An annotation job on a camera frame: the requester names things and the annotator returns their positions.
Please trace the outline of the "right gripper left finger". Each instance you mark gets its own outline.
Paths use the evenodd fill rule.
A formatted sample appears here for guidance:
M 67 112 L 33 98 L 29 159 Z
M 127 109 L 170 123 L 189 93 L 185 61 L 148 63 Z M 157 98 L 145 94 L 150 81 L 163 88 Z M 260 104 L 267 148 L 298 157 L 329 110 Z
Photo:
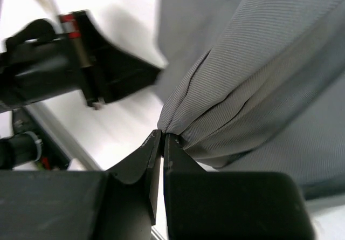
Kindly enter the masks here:
M 1 239 L 150 239 L 161 132 L 105 171 L 1 170 Z

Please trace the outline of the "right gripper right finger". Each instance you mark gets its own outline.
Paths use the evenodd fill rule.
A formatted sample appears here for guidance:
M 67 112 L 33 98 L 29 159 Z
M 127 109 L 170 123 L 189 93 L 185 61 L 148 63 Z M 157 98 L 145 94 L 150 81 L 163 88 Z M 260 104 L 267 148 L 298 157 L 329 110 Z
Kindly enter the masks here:
M 164 201 L 170 239 L 314 239 L 294 181 L 276 172 L 208 172 L 168 134 Z

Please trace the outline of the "grey pleated skirt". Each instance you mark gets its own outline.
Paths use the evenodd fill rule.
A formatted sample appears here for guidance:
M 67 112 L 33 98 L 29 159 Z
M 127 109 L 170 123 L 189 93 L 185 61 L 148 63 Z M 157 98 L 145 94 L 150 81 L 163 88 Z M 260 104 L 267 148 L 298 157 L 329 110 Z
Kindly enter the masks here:
M 344 193 L 344 0 L 161 0 L 158 127 L 220 171 Z

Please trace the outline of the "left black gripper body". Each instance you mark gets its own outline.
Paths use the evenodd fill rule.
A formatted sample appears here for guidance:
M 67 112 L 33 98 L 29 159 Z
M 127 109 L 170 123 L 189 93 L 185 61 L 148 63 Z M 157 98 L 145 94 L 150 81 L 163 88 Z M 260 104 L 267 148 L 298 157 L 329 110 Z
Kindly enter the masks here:
M 1 112 L 81 89 L 89 96 L 83 69 L 89 66 L 75 19 L 62 18 L 58 34 L 37 19 L 4 40 L 1 53 Z

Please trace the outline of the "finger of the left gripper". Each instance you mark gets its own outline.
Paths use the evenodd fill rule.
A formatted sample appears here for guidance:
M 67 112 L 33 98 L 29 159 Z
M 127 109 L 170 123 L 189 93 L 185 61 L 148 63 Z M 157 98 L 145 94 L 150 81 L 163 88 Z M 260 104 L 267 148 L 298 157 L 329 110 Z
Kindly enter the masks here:
M 87 82 L 88 104 L 109 104 L 154 84 L 160 68 L 110 43 L 92 24 L 86 10 L 72 16 L 79 32 L 73 42 Z

